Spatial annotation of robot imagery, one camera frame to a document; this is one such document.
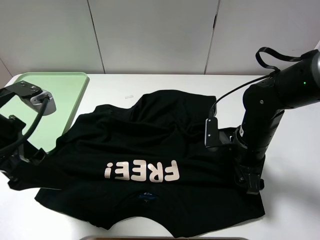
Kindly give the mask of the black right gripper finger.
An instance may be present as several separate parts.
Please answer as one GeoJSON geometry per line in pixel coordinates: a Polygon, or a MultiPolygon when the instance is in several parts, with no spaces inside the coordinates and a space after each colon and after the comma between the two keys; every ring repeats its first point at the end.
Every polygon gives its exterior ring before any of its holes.
{"type": "Polygon", "coordinates": [[[259,174],[250,173],[247,178],[247,194],[257,195],[265,188],[265,181],[259,174]]]}

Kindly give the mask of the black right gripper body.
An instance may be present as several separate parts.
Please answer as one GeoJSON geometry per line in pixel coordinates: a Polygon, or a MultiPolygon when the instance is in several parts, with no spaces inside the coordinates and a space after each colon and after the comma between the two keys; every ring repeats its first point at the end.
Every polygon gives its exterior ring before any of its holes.
{"type": "Polygon", "coordinates": [[[247,190],[249,174],[259,174],[262,179],[262,171],[266,155],[263,152],[237,152],[234,156],[233,166],[235,170],[235,182],[240,188],[247,190]]]}

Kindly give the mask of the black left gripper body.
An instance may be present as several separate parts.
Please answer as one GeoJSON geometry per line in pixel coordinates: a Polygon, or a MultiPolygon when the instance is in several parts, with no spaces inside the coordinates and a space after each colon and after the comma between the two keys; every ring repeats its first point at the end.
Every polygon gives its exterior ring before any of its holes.
{"type": "Polygon", "coordinates": [[[17,170],[22,167],[22,175],[30,173],[28,167],[37,166],[48,156],[43,149],[37,149],[30,142],[26,141],[16,149],[5,150],[0,153],[0,172],[11,181],[19,180],[17,170]]]}

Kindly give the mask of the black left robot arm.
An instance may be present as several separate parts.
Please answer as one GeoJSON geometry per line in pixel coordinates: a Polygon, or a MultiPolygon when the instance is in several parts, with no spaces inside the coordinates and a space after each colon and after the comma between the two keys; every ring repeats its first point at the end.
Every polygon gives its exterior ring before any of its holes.
{"type": "Polygon", "coordinates": [[[3,107],[15,96],[37,115],[25,134],[22,130],[26,124],[17,116],[0,116],[0,172],[9,178],[11,185],[26,182],[39,187],[49,179],[48,171],[40,166],[47,154],[43,149],[34,147],[28,139],[42,117],[56,111],[55,101],[50,92],[27,82],[2,88],[0,106],[3,107]]]}

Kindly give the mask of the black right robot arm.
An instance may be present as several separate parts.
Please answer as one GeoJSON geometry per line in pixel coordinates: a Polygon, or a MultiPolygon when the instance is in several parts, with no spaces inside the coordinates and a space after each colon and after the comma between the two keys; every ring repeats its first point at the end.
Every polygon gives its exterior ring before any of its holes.
{"type": "Polygon", "coordinates": [[[292,57],[262,47],[255,57],[263,68],[273,72],[244,92],[245,114],[235,134],[239,151],[235,164],[237,181],[252,195],[264,188],[261,176],[266,151],[285,110],[320,101],[320,52],[317,49],[292,57]]]}

